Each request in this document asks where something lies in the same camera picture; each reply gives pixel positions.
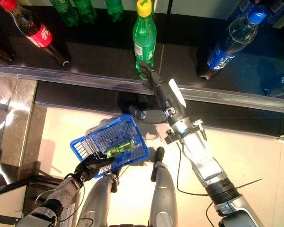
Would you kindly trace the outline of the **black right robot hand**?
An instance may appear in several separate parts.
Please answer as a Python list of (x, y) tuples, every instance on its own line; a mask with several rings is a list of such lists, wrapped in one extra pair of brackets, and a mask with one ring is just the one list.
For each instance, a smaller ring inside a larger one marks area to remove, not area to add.
[(130, 115), (144, 123), (159, 124), (168, 122), (170, 125), (187, 117), (186, 107), (179, 101), (167, 81), (162, 79), (157, 71), (144, 61), (138, 61), (143, 85), (154, 92), (157, 110), (142, 110), (134, 105), (128, 107)]

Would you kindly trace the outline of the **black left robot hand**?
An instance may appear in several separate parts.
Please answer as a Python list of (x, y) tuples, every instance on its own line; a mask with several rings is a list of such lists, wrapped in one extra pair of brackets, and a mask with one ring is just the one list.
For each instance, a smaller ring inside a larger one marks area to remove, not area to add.
[(99, 173), (101, 168), (110, 165), (114, 161), (115, 157), (107, 157), (101, 152), (90, 154), (77, 165), (74, 178), (82, 183), (89, 181)]

